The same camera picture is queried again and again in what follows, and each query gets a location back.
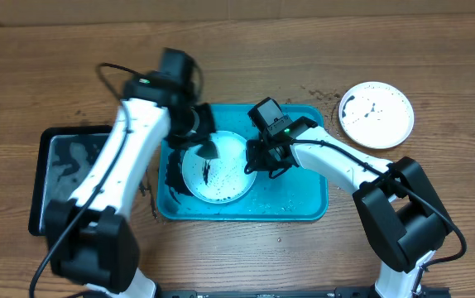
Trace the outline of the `green scrubbing sponge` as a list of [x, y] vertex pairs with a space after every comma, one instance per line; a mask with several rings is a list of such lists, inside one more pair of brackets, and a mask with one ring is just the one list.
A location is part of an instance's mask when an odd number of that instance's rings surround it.
[[214, 141], [207, 140], [199, 145], [199, 148], [195, 151], [195, 154], [205, 160], [218, 159], [218, 148]]

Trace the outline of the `light blue plate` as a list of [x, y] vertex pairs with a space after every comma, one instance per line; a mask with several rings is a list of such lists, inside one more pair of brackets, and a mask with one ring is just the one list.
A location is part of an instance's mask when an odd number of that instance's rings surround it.
[[212, 204], [232, 202], [244, 196], [256, 179], [246, 174], [246, 139], [229, 131], [212, 136], [218, 158], [206, 160], [196, 154], [200, 145], [188, 149], [182, 160], [181, 173], [187, 189], [198, 199]]

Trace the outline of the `white plate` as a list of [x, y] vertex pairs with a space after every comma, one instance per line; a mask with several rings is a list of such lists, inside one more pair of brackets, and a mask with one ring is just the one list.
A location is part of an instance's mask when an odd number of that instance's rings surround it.
[[338, 106], [338, 120], [357, 144], [389, 149], [400, 145], [411, 134], [415, 113], [399, 89], [369, 81], [353, 86], [344, 94]]

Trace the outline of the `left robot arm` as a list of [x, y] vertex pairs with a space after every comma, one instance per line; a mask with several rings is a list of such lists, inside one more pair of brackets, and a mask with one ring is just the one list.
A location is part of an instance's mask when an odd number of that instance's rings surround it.
[[193, 57], [166, 48], [157, 70], [132, 72], [121, 93], [96, 73], [119, 102], [113, 129], [93, 167], [66, 201], [53, 199], [43, 215], [48, 253], [29, 286], [35, 295], [41, 273], [85, 285], [91, 297], [153, 297], [157, 284], [139, 268], [140, 248], [130, 228], [132, 205], [157, 147], [196, 147], [218, 158], [211, 139], [214, 116], [200, 103], [204, 81]]

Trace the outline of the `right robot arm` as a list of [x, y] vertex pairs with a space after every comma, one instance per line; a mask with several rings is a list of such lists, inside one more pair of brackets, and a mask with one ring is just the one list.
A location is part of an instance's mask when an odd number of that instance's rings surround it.
[[259, 138], [247, 142], [246, 173], [275, 179], [292, 166], [313, 171], [353, 197], [367, 241], [381, 260], [371, 286], [338, 287], [335, 297], [448, 297], [447, 288], [421, 285], [453, 223], [417, 161], [369, 156], [331, 137], [316, 121], [296, 120], [272, 98], [248, 117]]

